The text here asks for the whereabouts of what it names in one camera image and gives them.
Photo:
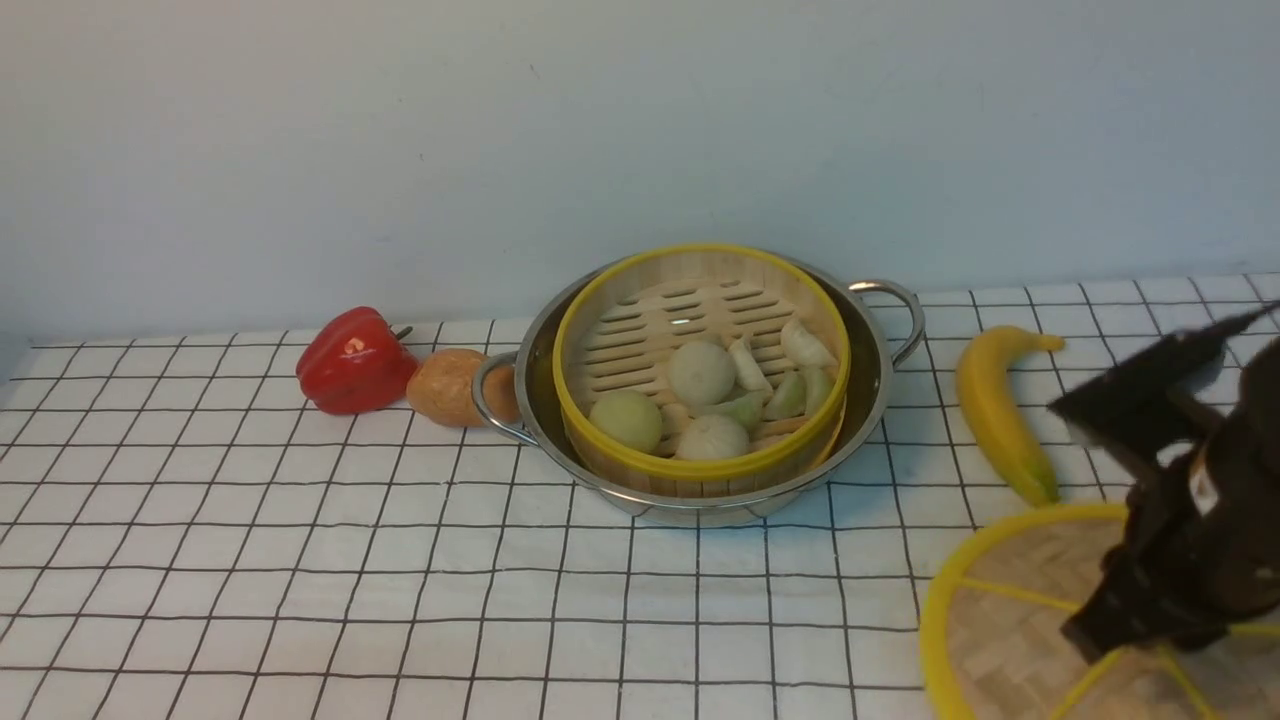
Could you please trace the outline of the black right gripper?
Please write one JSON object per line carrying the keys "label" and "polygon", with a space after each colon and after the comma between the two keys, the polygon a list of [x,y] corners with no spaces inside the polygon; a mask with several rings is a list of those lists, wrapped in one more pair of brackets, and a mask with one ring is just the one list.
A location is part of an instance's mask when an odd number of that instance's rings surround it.
{"label": "black right gripper", "polygon": [[1101,582],[1060,626],[1087,664],[1161,643],[1199,652],[1277,607],[1277,341],[1240,369],[1226,416],[1196,397],[1229,340],[1276,310],[1165,334],[1050,404],[1133,479]]}

